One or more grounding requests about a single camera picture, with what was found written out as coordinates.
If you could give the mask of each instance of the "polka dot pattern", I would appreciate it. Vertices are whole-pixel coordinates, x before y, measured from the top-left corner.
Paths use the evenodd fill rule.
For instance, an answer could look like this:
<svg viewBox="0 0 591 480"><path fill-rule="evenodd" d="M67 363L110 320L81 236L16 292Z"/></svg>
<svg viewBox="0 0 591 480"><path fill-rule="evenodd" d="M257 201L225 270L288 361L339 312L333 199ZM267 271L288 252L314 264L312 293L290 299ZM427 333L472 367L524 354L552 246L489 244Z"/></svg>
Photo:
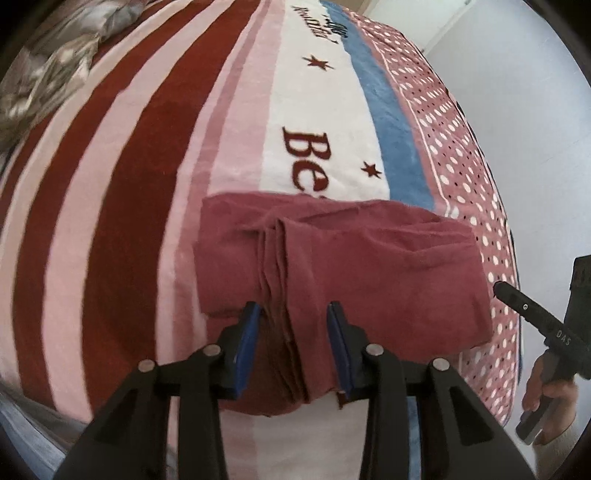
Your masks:
<svg viewBox="0 0 591 480"><path fill-rule="evenodd" d="M472 228L491 298L498 280L517 286L505 209L461 108L404 35L355 13L349 15L398 95L415 135L423 170L433 173L427 182L434 193L435 211ZM493 299L491 343L450 358L501 423L510 416L514 402L518 329L517 314Z"/></svg>

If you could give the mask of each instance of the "bedsheet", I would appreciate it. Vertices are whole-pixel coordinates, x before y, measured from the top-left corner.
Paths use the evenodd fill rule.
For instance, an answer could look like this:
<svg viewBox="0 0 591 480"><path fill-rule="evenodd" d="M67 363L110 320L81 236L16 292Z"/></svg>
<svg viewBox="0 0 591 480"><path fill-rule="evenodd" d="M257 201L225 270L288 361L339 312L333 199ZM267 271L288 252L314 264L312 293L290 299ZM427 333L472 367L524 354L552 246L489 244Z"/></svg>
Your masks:
<svg viewBox="0 0 591 480"><path fill-rule="evenodd" d="M452 94L402 33L324 1L158 3L17 146L0 189L0 376L81 421L138 361L208 341L191 251L208 194L421 206L472 226L491 288L518 281ZM519 320L496 300L491 318L493 341L450 360L505 422ZM230 472L353 478L365 412L331 399L272 419L226 411Z"/></svg>

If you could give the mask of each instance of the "blue stripe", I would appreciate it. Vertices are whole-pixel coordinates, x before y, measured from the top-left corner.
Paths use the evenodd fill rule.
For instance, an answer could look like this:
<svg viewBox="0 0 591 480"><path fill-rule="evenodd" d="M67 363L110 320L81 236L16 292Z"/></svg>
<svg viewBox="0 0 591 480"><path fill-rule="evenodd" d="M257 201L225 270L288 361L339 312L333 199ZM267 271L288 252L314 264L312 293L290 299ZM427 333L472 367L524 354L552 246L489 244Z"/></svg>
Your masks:
<svg viewBox="0 0 591 480"><path fill-rule="evenodd" d="M333 22L347 28L347 37L342 37L343 46L351 57L374 121L390 199L433 210L433 196L425 179L411 127L386 73L375 61L349 16L338 5L324 0L320 3L328 10Z"/></svg>

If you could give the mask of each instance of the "red star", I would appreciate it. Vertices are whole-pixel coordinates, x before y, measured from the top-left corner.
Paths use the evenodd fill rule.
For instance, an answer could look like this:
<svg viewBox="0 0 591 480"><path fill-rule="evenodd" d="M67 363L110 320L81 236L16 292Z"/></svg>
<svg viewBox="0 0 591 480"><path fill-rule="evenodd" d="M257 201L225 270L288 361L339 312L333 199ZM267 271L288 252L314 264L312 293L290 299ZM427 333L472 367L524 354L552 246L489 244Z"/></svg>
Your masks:
<svg viewBox="0 0 591 480"><path fill-rule="evenodd" d="M306 57L302 57L302 59L307 60L309 62L308 67L318 67L318 68L324 70L325 72L326 72L326 69L333 69L334 70L334 68L331 67L327 61L318 60L313 55L310 55L309 59L307 59Z"/></svg>
<svg viewBox="0 0 591 480"><path fill-rule="evenodd" d="M363 162L363 164L365 165L364 168L362 168L361 170L363 170L364 172L367 173L368 177L377 177L377 178L382 178L380 177L380 175L382 174L382 172L378 171L375 168L375 163L373 165L369 165L368 163Z"/></svg>

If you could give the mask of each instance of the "white wall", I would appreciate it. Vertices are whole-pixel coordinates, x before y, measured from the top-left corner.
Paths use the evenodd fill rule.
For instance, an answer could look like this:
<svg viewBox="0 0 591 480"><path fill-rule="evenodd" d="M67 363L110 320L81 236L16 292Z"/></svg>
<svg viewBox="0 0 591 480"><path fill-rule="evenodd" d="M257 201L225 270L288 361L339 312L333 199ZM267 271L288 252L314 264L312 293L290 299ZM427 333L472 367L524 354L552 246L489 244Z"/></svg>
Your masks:
<svg viewBox="0 0 591 480"><path fill-rule="evenodd" d="M400 30L420 49L471 0L374 0L365 14Z"/></svg>
<svg viewBox="0 0 591 480"><path fill-rule="evenodd" d="M551 27L521 0L478 0L427 53L461 104L508 212L521 287L564 317L573 260L591 254L591 87ZM524 324L521 398L541 335ZM581 426L591 382L581 382ZM531 449L521 445L531 462Z"/></svg>

